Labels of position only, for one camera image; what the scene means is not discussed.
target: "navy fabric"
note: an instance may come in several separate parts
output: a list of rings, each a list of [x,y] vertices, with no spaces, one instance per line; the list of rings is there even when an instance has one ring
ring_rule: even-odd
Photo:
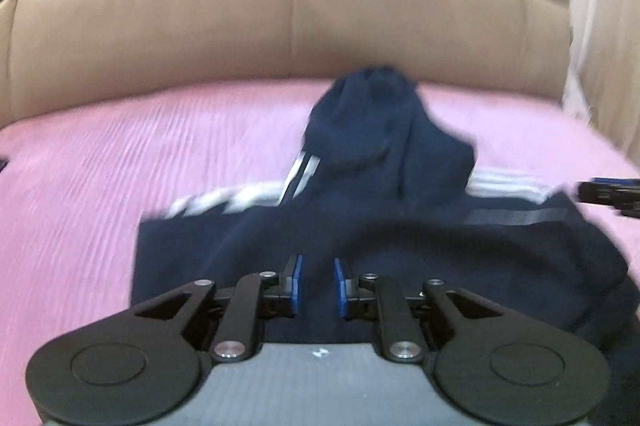
[[[369,342],[371,325],[338,317],[335,257],[395,276],[407,294],[442,278],[602,348],[614,377],[594,421],[640,424],[639,292],[565,194],[542,205],[469,196],[473,148],[440,130],[388,68],[337,80],[311,112],[303,150],[319,158],[315,174],[278,207],[142,222],[132,304],[198,278],[231,286],[302,254],[302,312],[270,322],[266,339]]]

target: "gray gripper base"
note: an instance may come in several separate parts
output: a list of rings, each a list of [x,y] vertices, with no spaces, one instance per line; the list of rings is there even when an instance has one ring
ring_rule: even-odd
[[[371,345],[268,343],[217,366],[187,403],[152,426],[472,426],[422,370]],[[44,426],[56,426],[49,422]]]

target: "small logo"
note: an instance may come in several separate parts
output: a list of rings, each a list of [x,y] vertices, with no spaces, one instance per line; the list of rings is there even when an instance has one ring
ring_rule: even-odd
[[[316,350],[313,350],[311,353],[314,355],[315,358],[318,358],[318,359],[325,358],[326,356],[331,354],[326,348],[322,348],[322,347],[316,348]]]

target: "gray reflective stripe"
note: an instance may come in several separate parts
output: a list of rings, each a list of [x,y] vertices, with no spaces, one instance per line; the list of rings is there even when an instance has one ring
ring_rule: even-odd
[[[540,210],[473,210],[465,219],[465,224],[530,226],[540,222],[563,221],[567,215],[565,208],[542,208]]]

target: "white stripe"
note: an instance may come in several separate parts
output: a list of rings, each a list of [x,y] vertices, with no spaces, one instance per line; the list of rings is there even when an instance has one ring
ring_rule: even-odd
[[[520,188],[528,191],[535,191],[541,194],[545,194],[545,193],[548,194],[552,191],[549,186],[541,185],[533,182],[526,182],[525,180],[520,180],[520,179],[514,179],[512,182],[478,181],[478,182],[470,182],[469,184],[466,185],[466,189],[468,191],[494,190],[496,192],[500,192],[500,191],[512,191],[514,189],[520,189]]]
[[[297,157],[297,159],[293,162],[293,166],[291,170],[289,170],[289,175],[287,175],[286,180],[284,181],[284,188],[282,189],[282,193],[280,194],[280,199],[278,200],[278,204],[282,202],[284,198],[284,194],[287,192],[289,188],[289,184],[293,181],[300,170],[300,165],[302,164],[303,159],[305,159],[305,153],[301,151]]]
[[[296,187],[296,191],[293,194],[294,197],[297,197],[300,194],[300,192],[302,192],[302,190],[306,188],[306,183],[308,183],[309,179],[311,179],[313,177],[313,174],[316,173],[316,168],[318,168],[319,162],[320,162],[320,159],[314,155],[312,155],[309,158],[309,162],[306,163],[305,171],[302,173],[300,182],[298,183],[298,186]]]
[[[223,213],[238,213],[253,206],[277,206],[281,182],[263,182],[246,186],[229,201]]]
[[[174,218],[178,213],[181,213],[184,211],[184,209],[187,207],[188,202],[191,200],[191,197],[182,197],[181,199],[178,199],[177,201],[174,201],[171,206],[169,206],[169,209],[166,212],[166,215],[164,216],[165,219],[172,219]]]
[[[469,177],[470,183],[491,180],[508,181],[509,183],[543,184],[539,178],[529,173],[494,168],[476,168],[471,172],[471,176]]]
[[[466,192],[473,197],[483,198],[496,198],[496,197],[518,197],[520,199],[526,199],[536,204],[542,204],[548,199],[547,193],[541,193],[534,189],[528,189],[527,187],[513,187],[510,190],[507,189],[479,189],[479,188],[466,188]]]
[[[540,190],[537,186],[527,186],[526,184],[476,184],[466,187],[466,191],[469,193],[513,193],[522,191],[524,193],[537,194],[544,196],[547,194],[547,190]]]
[[[189,207],[187,207],[184,212],[184,216],[189,217],[192,215],[201,215],[212,207],[225,203],[231,199],[233,195],[233,188],[220,188],[210,193],[205,193],[204,195],[191,200]]]

